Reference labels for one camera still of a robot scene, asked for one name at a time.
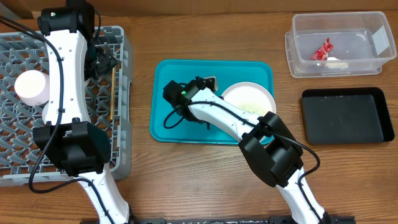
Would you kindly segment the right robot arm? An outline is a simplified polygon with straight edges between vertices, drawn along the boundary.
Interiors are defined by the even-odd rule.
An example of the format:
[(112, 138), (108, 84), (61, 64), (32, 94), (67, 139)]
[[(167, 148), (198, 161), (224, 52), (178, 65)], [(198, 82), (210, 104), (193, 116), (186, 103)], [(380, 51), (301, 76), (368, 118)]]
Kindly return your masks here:
[(215, 95), (215, 89), (215, 78), (196, 77), (188, 83), (172, 80), (164, 87), (163, 97), (182, 119), (212, 124), (237, 140), (252, 172), (279, 189), (295, 223), (330, 223), (305, 179), (319, 165), (305, 170), (301, 159), (305, 151), (313, 157), (317, 154), (297, 142), (275, 113), (260, 116), (241, 110)]

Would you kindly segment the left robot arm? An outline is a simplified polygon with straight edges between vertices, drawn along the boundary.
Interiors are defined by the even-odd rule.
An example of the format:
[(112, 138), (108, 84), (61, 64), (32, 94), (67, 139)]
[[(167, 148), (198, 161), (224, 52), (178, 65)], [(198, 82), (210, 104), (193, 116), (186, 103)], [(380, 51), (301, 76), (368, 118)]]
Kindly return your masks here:
[(51, 191), (78, 182), (89, 196), (100, 223), (130, 223), (134, 216), (111, 175), (108, 135), (91, 123), (85, 87), (99, 74), (94, 46), (95, 9), (86, 1), (67, 1), (63, 7), (43, 9), (38, 18), (41, 41), (49, 59), (49, 100), (45, 125), (34, 128), (33, 140), (70, 180)]

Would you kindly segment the wooden chopstick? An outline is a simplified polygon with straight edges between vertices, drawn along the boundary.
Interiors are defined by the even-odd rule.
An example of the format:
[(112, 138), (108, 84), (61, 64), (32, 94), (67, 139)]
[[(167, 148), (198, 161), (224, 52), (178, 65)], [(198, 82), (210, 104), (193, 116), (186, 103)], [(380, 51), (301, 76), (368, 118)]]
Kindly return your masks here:
[(111, 75), (111, 99), (110, 99), (110, 120), (113, 121), (114, 118), (114, 92), (115, 92), (115, 76), (116, 67), (113, 67)]

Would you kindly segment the pile of rice grains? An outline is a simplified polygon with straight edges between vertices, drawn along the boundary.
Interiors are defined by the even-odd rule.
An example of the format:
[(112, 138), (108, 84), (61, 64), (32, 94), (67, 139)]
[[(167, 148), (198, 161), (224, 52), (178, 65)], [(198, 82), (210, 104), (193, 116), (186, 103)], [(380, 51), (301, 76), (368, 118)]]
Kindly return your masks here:
[(241, 104), (238, 105), (238, 108), (253, 114), (258, 114), (259, 116), (264, 116), (270, 111), (268, 107), (256, 104)]

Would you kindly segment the red snack wrapper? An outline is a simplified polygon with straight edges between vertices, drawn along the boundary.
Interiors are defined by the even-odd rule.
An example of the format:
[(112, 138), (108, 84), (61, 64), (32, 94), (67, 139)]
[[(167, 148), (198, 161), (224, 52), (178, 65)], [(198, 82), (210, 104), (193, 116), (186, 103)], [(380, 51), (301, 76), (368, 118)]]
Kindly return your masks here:
[(320, 46), (320, 48), (313, 53), (310, 57), (311, 60), (327, 60), (328, 53), (334, 48), (330, 39), (327, 38), (326, 41)]

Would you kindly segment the large white round plate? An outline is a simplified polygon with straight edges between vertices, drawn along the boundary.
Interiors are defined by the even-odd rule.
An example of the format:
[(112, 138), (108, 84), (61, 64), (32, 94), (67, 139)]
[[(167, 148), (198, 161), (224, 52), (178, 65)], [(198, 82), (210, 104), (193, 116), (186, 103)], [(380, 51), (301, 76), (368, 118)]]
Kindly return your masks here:
[(253, 82), (240, 82), (228, 87), (221, 95), (223, 99), (238, 107), (241, 104), (266, 106), (269, 112), (276, 113), (274, 97), (263, 86)]

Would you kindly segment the grey green bowl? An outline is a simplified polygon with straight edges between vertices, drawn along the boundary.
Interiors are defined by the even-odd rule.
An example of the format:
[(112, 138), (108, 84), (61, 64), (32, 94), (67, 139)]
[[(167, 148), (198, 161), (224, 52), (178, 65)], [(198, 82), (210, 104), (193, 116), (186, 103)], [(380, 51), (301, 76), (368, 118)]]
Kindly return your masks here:
[(47, 103), (47, 104), (43, 107), (43, 110), (42, 110), (42, 121), (44, 122), (44, 124), (47, 122), (47, 120), (46, 120), (46, 115), (47, 115), (47, 112), (48, 112), (48, 107), (49, 107), (49, 104)]

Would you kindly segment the pink white bowl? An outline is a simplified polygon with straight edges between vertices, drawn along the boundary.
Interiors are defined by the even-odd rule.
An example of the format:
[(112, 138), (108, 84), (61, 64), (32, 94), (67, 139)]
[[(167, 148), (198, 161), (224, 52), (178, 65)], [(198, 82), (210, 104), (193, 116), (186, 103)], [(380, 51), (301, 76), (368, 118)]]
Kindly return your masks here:
[(38, 70), (28, 70), (16, 78), (14, 89), (24, 104), (42, 105), (50, 98), (50, 78)]

